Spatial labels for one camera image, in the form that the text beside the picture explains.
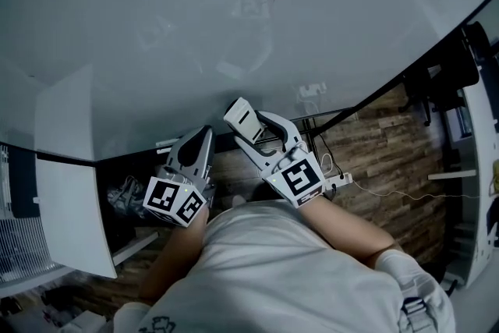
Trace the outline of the white cabinet panel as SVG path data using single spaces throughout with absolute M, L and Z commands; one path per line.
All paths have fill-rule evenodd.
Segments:
M 116 278 L 94 168 L 37 159 L 36 179 L 51 259 L 75 270 Z

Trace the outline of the yellow object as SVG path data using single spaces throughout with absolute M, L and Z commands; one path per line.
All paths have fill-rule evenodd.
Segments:
M 491 197 L 499 195 L 499 159 L 494 161 L 492 172 L 493 176 L 489 186 L 489 195 Z

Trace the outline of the grey crumpled bag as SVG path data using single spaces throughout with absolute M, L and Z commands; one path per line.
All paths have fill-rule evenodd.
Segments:
M 143 206 L 146 188 L 137 178 L 128 175 L 125 180 L 106 189 L 106 198 L 114 212 L 130 223 L 153 221 L 154 216 Z

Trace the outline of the white desk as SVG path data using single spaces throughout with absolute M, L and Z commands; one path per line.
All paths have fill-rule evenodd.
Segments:
M 487 95 L 483 79 L 465 87 L 464 96 L 472 123 L 472 137 L 475 143 L 476 177 L 478 179 L 478 193 L 473 196 L 477 201 L 476 234 L 472 252 L 471 266 L 465 287 L 473 282 L 486 269 L 492 259 L 497 225 L 489 215 L 494 205 L 494 162 L 499 160 L 499 141 L 493 117 L 492 108 Z

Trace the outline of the person's left forearm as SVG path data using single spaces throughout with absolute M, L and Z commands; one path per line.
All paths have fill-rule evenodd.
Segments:
M 202 252 L 208 217 L 209 210 L 203 207 L 187 228 L 172 230 L 143 280 L 139 291 L 141 301 L 156 303 L 169 288 L 188 275 Z

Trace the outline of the black office chair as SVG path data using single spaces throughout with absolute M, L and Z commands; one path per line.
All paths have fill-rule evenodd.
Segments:
M 405 112 L 419 102 L 426 114 L 424 125 L 429 126 L 432 111 L 463 107 L 465 102 L 458 91 L 479 82 L 478 67 L 491 57 L 490 42 L 481 23 L 465 25 L 449 34 L 403 73 L 408 100 L 398 111 Z

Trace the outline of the white cardboard box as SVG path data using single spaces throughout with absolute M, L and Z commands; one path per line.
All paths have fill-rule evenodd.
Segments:
M 106 323 L 104 316 L 86 310 L 59 328 L 58 333 L 99 333 Z

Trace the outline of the white T-shirt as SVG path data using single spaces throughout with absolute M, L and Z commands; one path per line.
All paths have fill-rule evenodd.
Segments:
M 456 332 L 448 294 L 403 250 L 368 267 L 287 201 L 257 201 L 208 217 L 188 275 L 154 304 L 123 305 L 113 333 L 400 333 L 407 297 L 424 300 L 436 333 Z

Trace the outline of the white power strip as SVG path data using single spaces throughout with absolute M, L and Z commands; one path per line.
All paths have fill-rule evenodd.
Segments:
M 337 190 L 343 186 L 353 183 L 352 175 L 349 172 L 344 172 L 341 175 L 334 175 L 328 177 L 324 181 L 324 189 L 326 191 Z

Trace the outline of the black-framed whiteboard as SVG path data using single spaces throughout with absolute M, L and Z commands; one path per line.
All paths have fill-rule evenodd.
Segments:
M 238 97 L 351 108 L 485 0 L 0 0 L 0 141 L 85 161 L 145 151 Z

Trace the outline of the black metal stand frame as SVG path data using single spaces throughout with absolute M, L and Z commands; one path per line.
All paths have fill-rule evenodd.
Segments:
M 319 136 L 323 133 L 325 133 L 327 130 L 332 128 L 333 126 L 336 126 L 340 122 L 346 120 L 348 117 L 351 115 L 354 115 L 357 113 L 361 107 L 355 106 L 351 108 L 343 108 L 339 110 L 333 110 L 330 112 L 323 112 L 323 113 L 315 113 L 311 115 L 305 115 L 303 117 L 299 118 L 294 118 L 291 119 L 293 124 L 302 124 L 304 127 L 299 130 L 301 134 L 308 134 L 310 135 L 311 138 L 315 138 L 316 136 Z M 316 126 L 316 127 L 310 127 L 306 128 L 305 127 L 305 121 L 310 121 L 311 119 L 319 118 L 319 117 L 329 117 L 329 119 L 324 122 L 322 125 Z

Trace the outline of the person's right forearm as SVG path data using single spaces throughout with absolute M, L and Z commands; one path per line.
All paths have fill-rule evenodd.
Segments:
M 388 250 L 402 250 L 386 231 L 318 196 L 298 208 L 305 220 L 336 250 L 374 268 Z

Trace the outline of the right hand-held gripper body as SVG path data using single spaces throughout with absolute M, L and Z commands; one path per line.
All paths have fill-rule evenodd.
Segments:
M 264 170 L 264 180 L 294 208 L 300 208 L 325 189 L 325 178 L 313 152 L 295 146 L 274 166 Z

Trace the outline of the white whiteboard eraser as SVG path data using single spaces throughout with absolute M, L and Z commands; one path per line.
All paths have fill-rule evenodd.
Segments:
M 237 98 L 230 104 L 223 120 L 251 144 L 255 144 L 264 132 L 264 126 L 257 118 L 256 112 L 243 97 Z

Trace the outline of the grey desk shelf board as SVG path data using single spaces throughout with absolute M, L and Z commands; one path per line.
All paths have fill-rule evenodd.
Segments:
M 442 179 L 462 179 L 473 177 L 477 175 L 477 171 L 475 169 L 463 170 L 457 172 L 441 172 L 429 174 L 427 178 L 429 180 L 442 180 Z

